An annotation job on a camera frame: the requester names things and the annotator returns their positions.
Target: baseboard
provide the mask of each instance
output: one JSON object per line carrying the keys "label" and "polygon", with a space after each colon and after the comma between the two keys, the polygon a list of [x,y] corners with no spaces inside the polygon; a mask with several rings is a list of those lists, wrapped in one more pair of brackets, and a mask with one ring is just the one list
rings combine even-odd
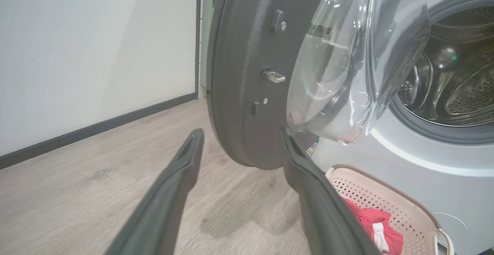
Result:
{"label": "baseboard", "polygon": [[174,106],[178,106],[180,104],[195,100],[196,95],[197,92],[183,95],[181,97],[171,99],[166,102],[162,102],[143,109],[132,111],[130,113],[100,123],[96,123],[88,127],[81,128],[80,130],[75,130],[74,132],[69,132],[67,134],[60,135],[59,137],[48,139],[47,141],[26,147],[24,149],[15,151],[7,155],[2,155],[0,157],[0,169],[4,169],[11,165],[18,164],[19,162],[23,162],[30,158],[34,158],[37,155],[48,153],[49,151],[69,145],[79,140],[92,137],[95,134],[106,132],[107,130],[111,130],[114,127],[118,127],[126,123],[130,123],[137,119],[149,116],[151,114],[155,114],[159,111],[163,111],[165,109],[169,109]]}

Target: screw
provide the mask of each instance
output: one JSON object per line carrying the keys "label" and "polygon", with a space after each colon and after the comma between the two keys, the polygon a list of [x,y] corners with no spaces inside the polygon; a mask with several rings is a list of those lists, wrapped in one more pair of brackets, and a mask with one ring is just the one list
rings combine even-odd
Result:
{"label": "screw", "polygon": [[284,32],[286,30],[286,21],[281,23],[281,31]]}

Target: stainless steel drum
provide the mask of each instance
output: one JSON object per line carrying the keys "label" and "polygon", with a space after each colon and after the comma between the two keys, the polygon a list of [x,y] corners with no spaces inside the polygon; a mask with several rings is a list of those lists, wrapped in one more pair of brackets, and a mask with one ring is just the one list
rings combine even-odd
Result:
{"label": "stainless steel drum", "polygon": [[418,117],[453,127],[494,122],[494,7],[431,27],[431,39],[398,91]]}

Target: basket rim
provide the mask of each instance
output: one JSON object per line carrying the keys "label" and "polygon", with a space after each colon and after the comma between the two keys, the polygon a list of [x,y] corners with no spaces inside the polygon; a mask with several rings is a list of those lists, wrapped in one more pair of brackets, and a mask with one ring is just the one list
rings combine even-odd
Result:
{"label": "basket rim", "polygon": [[401,197],[403,197],[404,199],[408,200],[409,202],[413,203],[415,206],[418,206],[419,209],[421,209],[429,218],[430,220],[432,221],[432,223],[434,224],[434,226],[436,227],[436,230],[437,229],[441,229],[441,224],[439,223],[439,221],[435,218],[435,216],[423,205],[421,204],[420,202],[418,202],[417,200],[413,199],[412,197],[410,197],[409,195],[407,195],[406,193],[402,192],[401,190],[398,190],[397,188],[395,188],[394,186],[386,183],[385,181],[375,177],[375,176],[372,176],[370,175],[369,173],[365,172],[365,171],[362,171],[356,167],[353,167],[351,165],[346,165],[346,164],[338,164],[338,165],[334,165],[332,166],[332,170],[331,171],[328,171],[328,174],[329,176],[327,176],[327,178],[330,177],[332,171],[336,170],[336,169],[348,169],[348,170],[351,170],[353,172],[356,172],[368,179],[371,179],[372,181],[386,187],[387,189],[393,191],[394,193],[400,195]]}

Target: washing machine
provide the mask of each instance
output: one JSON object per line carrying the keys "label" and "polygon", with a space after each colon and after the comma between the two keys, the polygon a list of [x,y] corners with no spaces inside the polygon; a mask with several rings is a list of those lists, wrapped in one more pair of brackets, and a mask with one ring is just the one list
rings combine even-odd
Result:
{"label": "washing machine", "polygon": [[280,129],[322,171],[348,164],[434,215],[459,255],[494,246],[494,0],[216,0],[211,124],[276,169]]}

